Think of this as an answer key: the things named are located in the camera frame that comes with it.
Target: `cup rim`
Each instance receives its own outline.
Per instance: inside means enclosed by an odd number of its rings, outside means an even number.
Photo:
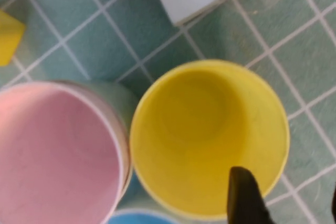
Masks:
[[[179,224],[179,222],[175,218],[173,218],[173,217],[171,217],[167,214],[161,213],[159,211],[151,210],[151,209],[144,209],[144,208],[141,208],[141,207],[125,208],[125,209],[117,210],[111,218],[118,217],[118,216],[130,215],[130,214],[148,215],[148,216],[152,216],[152,217],[156,217],[156,218],[160,218],[160,219],[165,219],[168,222],[170,222],[171,224]]]
[[[285,135],[286,135],[286,152],[285,155],[283,157],[282,163],[281,165],[279,165],[279,171],[277,176],[275,176],[273,183],[269,186],[269,188],[267,190],[265,190],[265,192],[262,194],[263,197],[267,196],[276,186],[277,182],[280,180],[280,176],[283,173],[284,169],[285,169],[285,165],[286,162],[288,160],[288,156],[289,156],[289,147],[290,147],[290,131],[289,131],[289,123],[287,120],[287,115],[285,112],[285,108],[282,105],[280,98],[278,97],[278,95],[276,94],[276,92],[273,90],[273,88],[271,88],[271,86],[259,75],[257,75],[256,73],[252,72],[251,70],[236,64],[234,62],[230,62],[230,61],[226,61],[226,60],[199,60],[199,61],[192,61],[192,62],[188,62],[185,64],[182,64],[170,71],[168,71],[167,73],[165,73],[163,76],[161,76],[160,78],[158,78],[156,80],[156,82],[147,90],[147,92],[144,94],[144,96],[141,98],[138,107],[134,113],[133,116],[133,121],[132,121],[132,127],[131,127],[131,134],[130,134],[130,152],[131,152],[131,156],[134,157],[134,151],[132,148],[132,142],[134,141],[134,125],[136,124],[135,122],[138,120],[138,118],[140,117],[140,110],[142,109],[145,101],[147,100],[147,98],[161,85],[163,84],[167,84],[169,81],[171,81],[172,79],[174,79],[177,75],[182,74],[182,73],[186,73],[187,71],[191,71],[191,70],[202,70],[202,68],[204,66],[214,66],[214,65],[221,65],[221,66],[226,66],[226,67],[230,67],[232,69],[235,69],[236,71],[240,71],[243,73],[247,73],[251,76],[251,78],[253,78],[256,82],[258,82],[261,86],[263,86],[266,90],[268,90],[270,96],[273,98],[273,100],[275,101],[278,110],[279,110],[279,114],[281,115],[281,117],[283,118],[283,122],[285,125]],[[150,194],[151,197],[153,197],[153,199],[155,199],[156,202],[158,202],[161,206],[165,207],[166,209],[168,209],[169,211],[172,211],[173,213],[182,216],[184,218],[188,218],[188,219],[196,219],[196,220],[201,220],[201,221],[220,221],[220,220],[225,220],[227,218],[227,213],[225,214],[215,214],[215,215],[203,215],[203,214],[196,214],[196,213],[191,213],[191,212],[187,212],[184,211],[182,209],[179,209],[171,204],[168,204],[165,199],[159,197],[156,192],[154,192],[150,186],[146,183],[146,180],[143,178],[141,171],[138,169],[138,165],[137,162],[134,161],[133,159],[133,167],[137,173],[138,179],[141,182],[142,186],[145,188],[145,190]]]
[[[0,96],[4,95],[6,93],[10,93],[14,89],[16,89],[16,88],[20,88],[20,87],[24,87],[24,86],[32,86],[32,85],[36,85],[36,84],[39,84],[39,85],[49,85],[52,88],[56,88],[59,91],[66,92],[67,94],[69,94],[69,95],[73,96],[74,98],[78,99],[79,101],[83,102],[86,106],[88,106],[89,109],[91,109],[95,113],[95,115],[99,118],[99,120],[101,120],[101,122],[103,123],[104,127],[109,132],[110,138],[112,139],[113,144],[116,147],[116,151],[117,151],[117,159],[118,159],[118,167],[119,167],[119,178],[118,178],[117,196],[114,199],[113,204],[111,204],[110,211],[108,213],[106,213],[106,216],[104,217],[104,219],[99,222],[100,224],[105,224],[110,219],[110,216],[112,216],[112,214],[114,213],[115,209],[117,208],[117,205],[118,205],[118,203],[120,201],[120,196],[121,196],[121,194],[123,192],[123,189],[124,189],[124,186],[125,186],[125,181],[124,181],[125,169],[124,169],[124,166],[123,166],[123,155],[122,155],[121,146],[118,143],[117,134],[116,134],[115,130],[113,129],[113,127],[110,125],[109,120],[107,119],[107,117],[99,110],[99,108],[93,102],[91,102],[90,99],[86,98],[85,95],[81,94],[77,90],[74,90],[73,88],[71,88],[66,83],[53,82],[53,81],[33,81],[33,82],[20,83],[20,84],[17,84],[15,86],[9,87],[9,88],[7,88],[5,90],[1,90],[0,91]],[[104,102],[94,92],[92,92],[92,91],[90,91],[88,89],[86,89],[86,90],[89,91],[92,95],[94,95],[97,99],[100,99],[102,102]],[[117,115],[115,114],[115,112],[112,109],[111,109],[111,112],[115,116],[115,118],[117,118]]]

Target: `yellow cup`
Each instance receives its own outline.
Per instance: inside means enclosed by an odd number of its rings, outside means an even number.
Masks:
[[[262,194],[278,181],[289,153],[286,113],[271,87],[236,64],[188,63],[144,95],[131,128],[140,181],[170,211],[226,218],[229,170],[243,166]]]

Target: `pink cup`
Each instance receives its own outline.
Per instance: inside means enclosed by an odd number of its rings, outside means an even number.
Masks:
[[[93,92],[36,82],[0,93],[2,224],[103,224],[129,172],[127,133]]]

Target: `teal tile floor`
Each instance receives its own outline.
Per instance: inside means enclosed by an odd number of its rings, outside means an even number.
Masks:
[[[290,122],[288,164],[266,198],[274,220],[333,223],[336,0],[221,0],[179,28],[159,0],[0,0],[0,8],[27,24],[13,62],[0,68],[0,88],[108,80],[141,97],[192,60],[225,59],[255,71],[276,90]]]

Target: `plastic cup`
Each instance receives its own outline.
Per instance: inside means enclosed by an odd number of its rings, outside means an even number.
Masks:
[[[248,168],[262,195],[289,153],[289,126],[271,87],[236,64],[206,60],[162,76],[141,99],[130,137],[139,180],[175,214],[226,218],[229,170]]]
[[[107,224],[195,224],[169,212],[143,189],[135,174]]]
[[[135,104],[108,83],[35,82],[1,92],[0,222],[105,223],[131,172],[130,115],[120,113]]]

